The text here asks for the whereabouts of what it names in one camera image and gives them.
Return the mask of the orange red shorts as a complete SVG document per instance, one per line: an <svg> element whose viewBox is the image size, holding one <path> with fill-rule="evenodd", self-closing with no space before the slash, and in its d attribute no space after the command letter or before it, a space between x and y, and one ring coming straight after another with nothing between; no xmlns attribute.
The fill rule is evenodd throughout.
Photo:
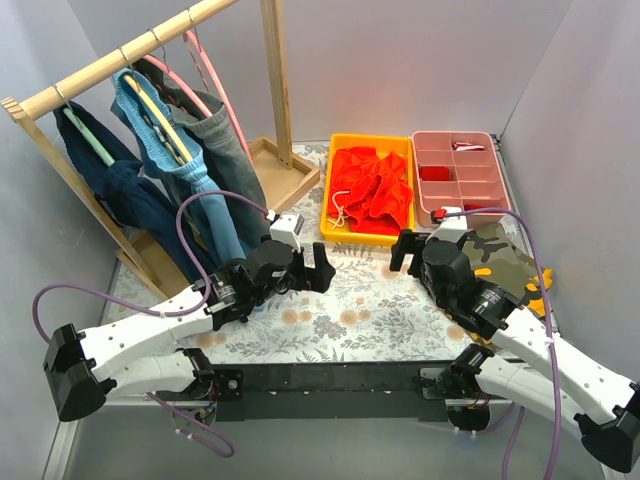
<svg viewBox="0 0 640 480"><path fill-rule="evenodd" d="M407 160L373 147L336 151L329 182L327 214L331 228L359 234L396 236L408 226L413 190Z"/></svg>

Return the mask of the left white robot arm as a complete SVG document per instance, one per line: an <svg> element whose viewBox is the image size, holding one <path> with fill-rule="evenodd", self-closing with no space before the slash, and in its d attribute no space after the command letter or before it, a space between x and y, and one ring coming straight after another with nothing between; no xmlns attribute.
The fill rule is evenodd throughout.
<svg viewBox="0 0 640 480"><path fill-rule="evenodd" d="M110 398L169 391L193 400L208 396L218 379L199 349L160 350L186 337L247 321L253 309L290 290L325 293L336 273L325 247L304 250L267 240L246 259L233 260L159 305L159 315L138 313L110 326L51 335L43 361L58 418L71 422L100 409Z"/></svg>

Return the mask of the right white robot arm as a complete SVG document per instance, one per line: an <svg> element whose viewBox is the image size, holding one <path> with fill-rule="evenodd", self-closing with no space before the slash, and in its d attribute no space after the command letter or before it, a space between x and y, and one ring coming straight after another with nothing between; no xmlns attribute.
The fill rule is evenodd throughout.
<svg viewBox="0 0 640 480"><path fill-rule="evenodd" d="M390 268L412 257L409 273L465 330L521 360L518 366L471 345L441 383L464 397L482 393L514 401L577 435L598 462L620 473L639 459L639 385L547 332L508 291L475 275L458 242L403 230Z"/></svg>

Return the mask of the camouflage shorts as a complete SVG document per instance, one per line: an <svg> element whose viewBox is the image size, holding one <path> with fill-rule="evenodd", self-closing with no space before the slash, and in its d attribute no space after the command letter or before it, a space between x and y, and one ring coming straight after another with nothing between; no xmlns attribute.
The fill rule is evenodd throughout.
<svg viewBox="0 0 640 480"><path fill-rule="evenodd" d="M469 257L477 277L505 289L539 320L544 319L535 262L507 238L501 224L468 231L462 251Z"/></svg>

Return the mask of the grey shorts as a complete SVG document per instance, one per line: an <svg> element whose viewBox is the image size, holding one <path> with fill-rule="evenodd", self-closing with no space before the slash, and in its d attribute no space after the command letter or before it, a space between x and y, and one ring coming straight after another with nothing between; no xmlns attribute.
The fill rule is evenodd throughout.
<svg viewBox="0 0 640 480"><path fill-rule="evenodd" d="M142 59L134 71L150 81L161 100L172 109L176 123L203 147L208 173L220 190L239 194L258 206L253 208L245 203L244 212L237 214L241 237L249 245L249 252L257 248L269 230L269 223L261 214L266 200L222 101L207 92L195 92L212 113L206 118L179 86L152 63Z"/></svg>

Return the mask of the light blue shorts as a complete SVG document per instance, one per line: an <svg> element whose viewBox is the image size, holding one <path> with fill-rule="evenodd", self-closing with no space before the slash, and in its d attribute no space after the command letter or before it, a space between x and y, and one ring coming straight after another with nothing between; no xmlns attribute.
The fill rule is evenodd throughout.
<svg viewBox="0 0 640 480"><path fill-rule="evenodd" d="M169 120L192 160L180 165L174 157L172 145L163 137L163 131L146 106L123 79L131 75ZM242 239L237 214L244 212L246 204L231 196L221 195L221 187L213 180L204 161L203 147L178 125L172 109L161 100L159 93L142 74L124 68L113 75L115 100L112 111L136 136L141 149L146 173L160 181L169 198L181 205L194 194L200 197L185 210L186 222L195 228L216 264L246 257L249 245Z"/></svg>

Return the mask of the yellow hanger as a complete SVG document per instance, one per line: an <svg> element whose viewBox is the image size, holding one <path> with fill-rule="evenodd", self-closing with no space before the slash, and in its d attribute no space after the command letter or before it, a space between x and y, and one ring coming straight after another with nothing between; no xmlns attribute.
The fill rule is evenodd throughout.
<svg viewBox="0 0 640 480"><path fill-rule="evenodd" d="M190 162L192 160L192 156L190 155L187 147L182 142L162 111L157 107L157 105L153 102L149 95L141 88L141 86L131 75L125 74L123 76L123 79L130 87L132 87L136 91L139 99L146 106L152 116L156 119L157 123L154 125L154 128L158 127L163 131L163 137L167 140L168 143L172 145L176 161L180 165L184 165Z"/></svg>

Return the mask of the navy blue shorts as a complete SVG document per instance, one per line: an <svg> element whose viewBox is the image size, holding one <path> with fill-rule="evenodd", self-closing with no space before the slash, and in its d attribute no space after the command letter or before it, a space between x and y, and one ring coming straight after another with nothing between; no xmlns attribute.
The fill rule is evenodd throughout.
<svg viewBox="0 0 640 480"><path fill-rule="evenodd" d="M120 224L147 231L189 282L200 280L177 233L177 207L140 175L143 163L107 127L75 102L71 110L114 159L113 165L106 165L64 109L54 111L67 154L89 189Z"/></svg>

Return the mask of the pink hanger with grey shorts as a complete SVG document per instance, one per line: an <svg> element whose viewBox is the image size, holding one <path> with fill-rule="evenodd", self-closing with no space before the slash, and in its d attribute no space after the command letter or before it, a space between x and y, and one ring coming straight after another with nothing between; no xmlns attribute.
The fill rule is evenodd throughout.
<svg viewBox="0 0 640 480"><path fill-rule="evenodd" d="M156 68L161 70L164 74L168 75L173 80L173 82L179 86L179 88L184 92L184 94L190 98L192 103L198 107L198 109L206 118L210 118L212 116L211 111L201 101L201 99L195 94L195 92L186 84L184 80L182 80L165 63L163 63L162 61L158 60L156 57L150 54L145 55L144 59L147 62L152 63Z"/></svg>

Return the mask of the empty pink hanger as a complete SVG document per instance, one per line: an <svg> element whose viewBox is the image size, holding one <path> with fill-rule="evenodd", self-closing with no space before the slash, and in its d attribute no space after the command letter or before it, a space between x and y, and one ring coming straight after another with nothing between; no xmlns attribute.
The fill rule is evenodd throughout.
<svg viewBox="0 0 640 480"><path fill-rule="evenodd" d="M232 107L230 99L224 89L224 86L222 84L221 79L219 78L218 73L216 72L213 66L212 61L209 59L206 51L204 50L204 47L201 45L201 43L197 38L195 28L193 28L192 30L188 30L186 33L184 33L182 35L182 38L183 38L184 44L189 50L192 61L197 71L199 72L199 75L203 83L203 86L205 87L205 90L208 93L211 92L211 88L208 81L208 79L210 79L213 86L215 87L215 90L219 95L220 100L222 101L222 103L224 104L227 110L229 119L231 121L231 125L236 133L236 136L241 144L241 147L247 154L249 161L253 162L248 143L246 141L246 138L242 131L240 123L237 119L235 111Z"/></svg>

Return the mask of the mint green hanger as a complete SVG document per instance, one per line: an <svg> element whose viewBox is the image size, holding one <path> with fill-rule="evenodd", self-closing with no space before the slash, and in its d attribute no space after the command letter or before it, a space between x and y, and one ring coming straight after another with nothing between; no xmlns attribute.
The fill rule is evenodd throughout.
<svg viewBox="0 0 640 480"><path fill-rule="evenodd" d="M85 141L91 146L94 152L98 155L101 161L107 166L111 167L115 160L109 154L109 152L105 149L105 147L99 142L96 136L91 132L91 130L76 116L73 110L66 106L63 109L64 115L71 121L71 123L75 126L75 128L80 132Z"/></svg>

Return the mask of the floral table mat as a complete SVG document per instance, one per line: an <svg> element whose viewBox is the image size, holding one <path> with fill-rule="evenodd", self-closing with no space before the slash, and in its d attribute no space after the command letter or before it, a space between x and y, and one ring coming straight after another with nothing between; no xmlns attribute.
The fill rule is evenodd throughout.
<svg viewBox="0 0 640 480"><path fill-rule="evenodd" d="M184 340L215 363L449 360L472 340L447 319L419 282L389 269L390 251L327 243L336 269L325 294L290 291L247 323Z"/></svg>

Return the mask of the red cloth in organizer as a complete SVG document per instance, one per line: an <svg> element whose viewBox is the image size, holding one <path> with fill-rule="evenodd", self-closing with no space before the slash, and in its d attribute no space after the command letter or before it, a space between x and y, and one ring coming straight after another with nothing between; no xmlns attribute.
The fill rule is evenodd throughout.
<svg viewBox="0 0 640 480"><path fill-rule="evenodd" d="M496 205L485 205L485 204L474 204L474 203L465 203L463 204L464 211L474 211L474 210L487 210L488 212L496 212L500 206Z"/></svg>

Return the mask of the red item in organizer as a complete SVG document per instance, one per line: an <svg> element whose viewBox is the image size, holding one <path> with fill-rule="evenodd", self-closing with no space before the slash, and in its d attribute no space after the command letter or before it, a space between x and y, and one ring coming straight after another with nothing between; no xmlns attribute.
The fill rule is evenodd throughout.
<svg viewBox="0 0 640 480"><path fill-rule="evenodd" d="M422 181L450 181L451 170L448 166L427 165L421 166L418 171Z"/></svg>

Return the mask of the pink compartment organizer box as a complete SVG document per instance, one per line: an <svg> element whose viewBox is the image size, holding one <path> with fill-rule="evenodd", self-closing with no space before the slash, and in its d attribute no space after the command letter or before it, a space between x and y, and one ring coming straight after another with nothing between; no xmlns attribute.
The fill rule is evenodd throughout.
<svg viewBox="0 0 640 480"><path fill-rule="evenodd" d="M463 204L511 207L509 194L490 134L480 131L416 131L411 136L414 157L414 193L416 222L431 228L431 212L443 206ZM453 142L471 142L485 146L485 151L456 152ZM422 181L421 166L448 166L450 181Z"/></svg>

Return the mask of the wooden clothes rack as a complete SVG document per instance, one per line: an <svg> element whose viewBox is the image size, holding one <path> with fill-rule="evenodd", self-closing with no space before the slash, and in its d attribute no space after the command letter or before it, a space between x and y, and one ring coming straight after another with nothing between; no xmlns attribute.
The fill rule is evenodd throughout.
<svg viewBox="0 0 640 480"><path fill-rule="evenodd" d="M126 43L121 51L104 55L30 98L18 102L8 97L1 102L7 114L31 138L57 174L117 243L117 259L161 299L177 293L186 285L177 266L148 233L141 233L133 239L127 238L36 121L65 100L108 79L128 62L149 57L153 50L179 36L197 45L196 26L229 5L227 1L201 1ZM261 14L276 136L261 136L252 143L245 143L243 147L255 164L268 206L281 213L293 207L319 182L320 170L292 150L281 2L262 2Z"/></svg>

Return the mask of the red white packet in organizer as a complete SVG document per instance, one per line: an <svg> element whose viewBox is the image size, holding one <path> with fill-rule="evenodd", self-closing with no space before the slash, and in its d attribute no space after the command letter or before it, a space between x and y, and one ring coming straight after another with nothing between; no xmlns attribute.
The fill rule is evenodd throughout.
<svg viewBox="0 0 640 480"><path fill-rule="evenodd" d="M453 142L452 149L456 152L486 150L484 145L478 144L478 143L471 143L471 142Z"/></svg>

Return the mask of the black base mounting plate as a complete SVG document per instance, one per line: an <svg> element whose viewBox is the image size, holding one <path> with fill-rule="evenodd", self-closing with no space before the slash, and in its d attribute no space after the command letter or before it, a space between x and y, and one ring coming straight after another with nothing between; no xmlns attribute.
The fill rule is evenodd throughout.
<svg viewBox="0 0 640 480"><path fill-rule="evenodd" d="M213 365L202 393L160 398L180 407L216 402L220 422L244 420L409 418L483 430L510 402L454 389L443 393L436 377L447 361Z"/></svg>

